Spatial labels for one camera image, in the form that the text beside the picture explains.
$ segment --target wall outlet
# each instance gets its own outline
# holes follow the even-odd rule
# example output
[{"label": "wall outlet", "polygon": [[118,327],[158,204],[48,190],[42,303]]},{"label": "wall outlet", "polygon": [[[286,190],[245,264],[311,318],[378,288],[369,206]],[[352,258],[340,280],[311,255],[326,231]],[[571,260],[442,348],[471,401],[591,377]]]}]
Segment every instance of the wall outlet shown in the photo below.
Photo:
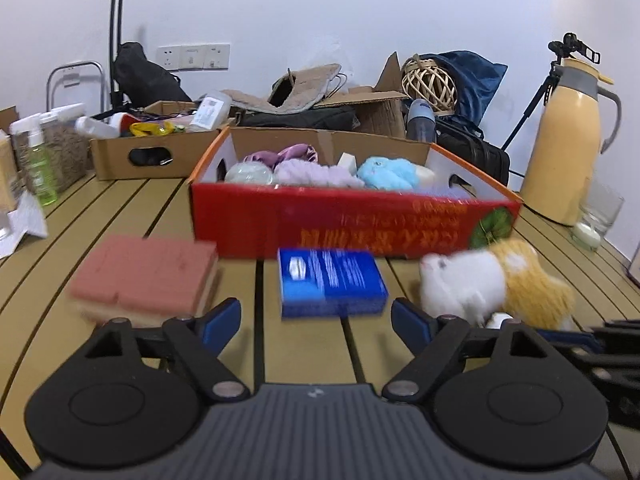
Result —
[{"label": "wall outlet", "polygon": [[180,47],[180,69],[202,69],[206,45],[183,45]]},{"label": "wall outlet", "polygon": [[229,54],[231,45],[228,43],[217,43],[205,45],[204,69],[205,70],[228,70]]},{"label": "wall outlet", "polygon": [[156,50],[156,63],[165,70],[180,68],[180,46],[159,46]]},{"label": "wall outlet", "polygon": [[80,69],[78,67],[65,68],[62,71],[62,86],[78,86],[80,84]]}]

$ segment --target blue box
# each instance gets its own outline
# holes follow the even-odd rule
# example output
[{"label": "blue box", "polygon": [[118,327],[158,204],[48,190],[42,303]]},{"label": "blue box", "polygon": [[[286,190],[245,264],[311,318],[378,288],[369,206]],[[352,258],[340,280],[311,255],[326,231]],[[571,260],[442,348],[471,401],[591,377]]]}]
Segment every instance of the blue box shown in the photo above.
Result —
[{"label": "blue box", "polygon": [[381,314],[389,296],[370,253],[280,249],[282,317]]}]

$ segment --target yellow object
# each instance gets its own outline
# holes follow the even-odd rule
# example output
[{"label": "yellow object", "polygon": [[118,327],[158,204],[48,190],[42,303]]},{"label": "yellow object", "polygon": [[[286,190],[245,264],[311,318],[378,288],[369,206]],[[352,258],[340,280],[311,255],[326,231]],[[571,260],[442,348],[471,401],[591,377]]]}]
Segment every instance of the yellow object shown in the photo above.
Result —
[{"label": "yellow object", "polygon": [[537,213],[572,226],[578,220],[578,206],[589,189],[602,142],[598,94],[618,106],[616,126],[601,153],[616,137],[622,106],[617,95],[597,85],[599,80],[608,84],[613,81],[588,63],[565,59],[557,70],[562,77],[540,119],[520,194]]},{"label": "yellow object", "polygon": [[129,131],[136,137],[164,136],[172,134],[175,130],[174,124],[169,121],[162,123],[133,123],[129,127]]},{"label": "yellow object", "polygon": [[570,318],[574,292],[540,266],[536,250],[517,238],[490,245],[504,271],[506,298],[502,311],[529,326],[558,330]]}]

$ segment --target wicker ball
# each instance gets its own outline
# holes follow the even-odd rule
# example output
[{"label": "wicker ball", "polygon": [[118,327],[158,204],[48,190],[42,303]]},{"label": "wicker ball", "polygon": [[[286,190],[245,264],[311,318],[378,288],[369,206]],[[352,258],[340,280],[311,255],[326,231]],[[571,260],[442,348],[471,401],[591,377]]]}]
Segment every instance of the wicker ball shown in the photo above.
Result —
[{"label": "wicker ball", "polygon": [[438,115],[452,114],[458,102],[456,83],[433,59],[415,54],[402,67],[402,90],[412,99],[425,99]]}]

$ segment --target glass cup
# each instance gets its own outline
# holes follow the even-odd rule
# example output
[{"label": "glass cup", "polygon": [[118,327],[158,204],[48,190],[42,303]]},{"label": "glass cup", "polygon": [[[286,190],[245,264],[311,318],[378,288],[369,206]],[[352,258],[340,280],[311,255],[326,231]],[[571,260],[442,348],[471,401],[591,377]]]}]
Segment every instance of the glass cup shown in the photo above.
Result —
[{"label": "glass cup", "polygon": [[609,186],[593,179],[580,203],[580,219],[571,231],[578,245],[595,251],[616,221],[625,199]]}]

